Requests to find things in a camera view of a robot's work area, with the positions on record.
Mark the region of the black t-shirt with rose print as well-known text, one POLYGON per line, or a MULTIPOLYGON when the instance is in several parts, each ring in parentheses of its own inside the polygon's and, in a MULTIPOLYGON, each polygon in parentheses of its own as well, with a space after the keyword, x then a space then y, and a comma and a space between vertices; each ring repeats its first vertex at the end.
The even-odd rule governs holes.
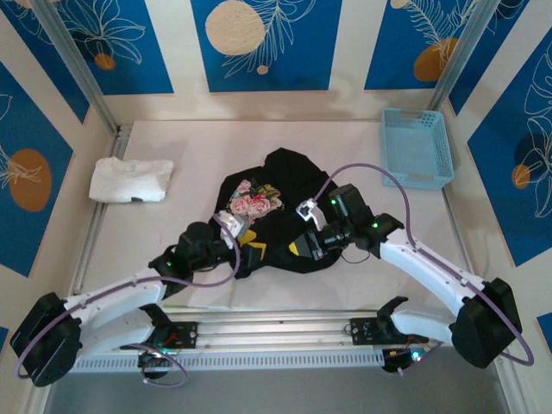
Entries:
POLYGON ((293 273, 314 273, 333 266, 340 250, 321 260, 297 257, 288 249, 309 228, 296 212, 300 203, 316 196, 329 175, 303 154, 279 148, 266 156, 264 164, 227 176, 221 183, 215 212, 225 210, 244 216, 258 242, 267 245, 264 260, 257 266, 239 265, 237 279, 245 279, 263 267, 293 273))

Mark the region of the folded white t-shirt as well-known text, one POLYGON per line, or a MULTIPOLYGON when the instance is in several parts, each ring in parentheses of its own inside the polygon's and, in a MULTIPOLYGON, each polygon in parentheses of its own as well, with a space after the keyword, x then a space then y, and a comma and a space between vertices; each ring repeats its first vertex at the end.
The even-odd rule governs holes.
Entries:
POLYGON ((102 158, 91 177, 89 198, 104 204, 160 202, 166 197, 173 168, 170 160, 102 158))

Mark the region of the light blue plastic basket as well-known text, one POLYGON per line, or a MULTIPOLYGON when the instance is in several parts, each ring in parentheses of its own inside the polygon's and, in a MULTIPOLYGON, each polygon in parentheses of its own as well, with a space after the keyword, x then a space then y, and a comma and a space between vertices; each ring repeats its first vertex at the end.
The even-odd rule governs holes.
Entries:
POLYGON ((387 108, 380 121, 380 164, 392 176, 383 183, 440 191, 455 178, 443 115, 433 110, 387 108))

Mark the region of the black controller board with LED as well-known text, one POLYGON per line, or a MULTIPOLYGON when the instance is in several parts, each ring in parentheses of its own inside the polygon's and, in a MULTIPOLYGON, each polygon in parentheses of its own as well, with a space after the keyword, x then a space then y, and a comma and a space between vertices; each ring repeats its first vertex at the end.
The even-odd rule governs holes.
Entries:
POLYGON ((387 373, 400 373, 420 362, 432 348, 384 349, 384 366, 387 373))
POLYGON ((138 356, 138 368, 147 380, 159 380, 171 372, 173 364, 160 354, 144 351, 138 356))

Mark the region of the aluminium front frame rails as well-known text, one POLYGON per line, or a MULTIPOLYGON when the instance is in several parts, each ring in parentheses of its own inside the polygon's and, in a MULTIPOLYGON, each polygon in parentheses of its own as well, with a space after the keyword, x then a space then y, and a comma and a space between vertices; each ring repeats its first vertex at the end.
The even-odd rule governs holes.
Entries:
POLYGON ((350 349, 349 322, 376 316, 371 310, 163 310, 175 322, 198 323, 198 349, 236 352, 350 349))

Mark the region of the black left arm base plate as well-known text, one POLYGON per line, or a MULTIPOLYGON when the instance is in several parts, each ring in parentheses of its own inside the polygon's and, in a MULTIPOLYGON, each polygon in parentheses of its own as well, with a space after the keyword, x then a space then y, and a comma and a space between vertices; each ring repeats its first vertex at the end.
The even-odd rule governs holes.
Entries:
POLYGON ((198 339, 198 325, 197 322, 173 323, 162 347, 168 349, 194 349, 198 339))

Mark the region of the aluminium side rail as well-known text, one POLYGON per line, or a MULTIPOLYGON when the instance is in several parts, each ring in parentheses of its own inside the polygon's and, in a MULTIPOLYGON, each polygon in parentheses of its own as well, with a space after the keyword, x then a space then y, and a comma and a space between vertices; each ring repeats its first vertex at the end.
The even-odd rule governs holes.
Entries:
MULTIPOLYGON (((131 125, 122 125, 118 127, 117 134, 115 135, 110 151, 108 152, 109 157, 121 159, 124 156, 131 131, 131 125)), ((72 282, 68 291, 69 294, 80 294, 82 292, 85 276, 91 262, 91 257, 97 243, 99 232, 103 225, 106 210, 107 204, 94 203, 91 220, 73 272, 72 282)))
POLYGON ((461 222, 459 221, 455 210, 450 201, 449 195, 445 188, 441 190, 443 202, 445 203, 446 210, 448 212, 449 221, 451 222, 452 230, 455 235, 456 242, 461 251, 461 257, 466 268, 473 274, 477 274, 483 279, 486 278, 486 270, 478 268, 472 259, 472 251, 463 235, 461 230, 461 222))

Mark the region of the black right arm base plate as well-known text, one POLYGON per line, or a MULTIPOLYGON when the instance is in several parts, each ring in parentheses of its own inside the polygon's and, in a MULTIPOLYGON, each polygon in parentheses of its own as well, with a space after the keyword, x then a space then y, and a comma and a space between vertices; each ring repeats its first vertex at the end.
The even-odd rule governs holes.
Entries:
POLYGON ((349 320, 350 336, 355 346, 385 345, 386 336, 376 317, 357 317, 349 320))

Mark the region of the aluminium frame post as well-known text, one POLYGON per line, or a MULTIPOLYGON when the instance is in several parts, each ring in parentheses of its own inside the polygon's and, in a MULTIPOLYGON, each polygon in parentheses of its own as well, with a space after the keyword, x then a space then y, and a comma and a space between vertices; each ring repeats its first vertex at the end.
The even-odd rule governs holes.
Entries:
POLYGON ((455 50, 438 79, 426 110, 438 111, 454 89, 474 49, 484 34, 500 0, 477 0, 455 50))
POLYGON ((97 81, 55 6, 48 0, 29 0, 29 3, 49 40, 52 42, 89 105, 97 112, 104 126, 111 133, 117 135, 119 124, 105 102, 104 95, 97 81))

